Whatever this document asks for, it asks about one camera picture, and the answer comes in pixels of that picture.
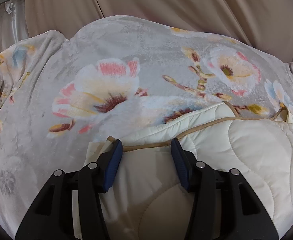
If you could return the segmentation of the cream quilted jacket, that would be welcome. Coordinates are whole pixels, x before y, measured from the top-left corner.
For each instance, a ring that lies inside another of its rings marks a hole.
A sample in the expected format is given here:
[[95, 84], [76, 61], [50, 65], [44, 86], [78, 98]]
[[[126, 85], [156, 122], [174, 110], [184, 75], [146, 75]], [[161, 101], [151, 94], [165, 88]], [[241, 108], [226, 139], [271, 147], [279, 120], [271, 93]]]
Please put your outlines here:
[[242, 118], [217, 103], [122, 138], [115, 182], [100, 198], [111, 239], [183, 239], [194, 199], [179, 182], [173, 138], [215, 170], [238, 169], [280, 237], [293, 226], [293, 115]]

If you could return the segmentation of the grey floral blanket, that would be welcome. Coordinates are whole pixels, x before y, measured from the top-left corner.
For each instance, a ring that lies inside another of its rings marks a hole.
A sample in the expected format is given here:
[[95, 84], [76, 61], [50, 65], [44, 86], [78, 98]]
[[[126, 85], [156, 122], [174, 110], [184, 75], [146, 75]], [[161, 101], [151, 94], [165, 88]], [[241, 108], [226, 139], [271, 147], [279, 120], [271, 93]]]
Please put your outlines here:
[[51, 174], [112, 139], [227, 103], [242, 118], [293, 115], [293, 62], [218, 34], [131, 16], [50, 30], [0, 53], [0, 225], [15, 237]]

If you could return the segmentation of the beige curtain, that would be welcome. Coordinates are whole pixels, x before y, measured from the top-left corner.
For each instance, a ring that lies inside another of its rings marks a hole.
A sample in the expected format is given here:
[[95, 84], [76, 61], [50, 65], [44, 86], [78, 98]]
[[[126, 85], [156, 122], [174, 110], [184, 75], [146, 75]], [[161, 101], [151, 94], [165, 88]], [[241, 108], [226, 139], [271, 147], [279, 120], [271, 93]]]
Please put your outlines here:
[[226, 35], [293, 62], [293, 0], [25, 0], [30, 36], [57, 30], [71, 38], [114, 15]]

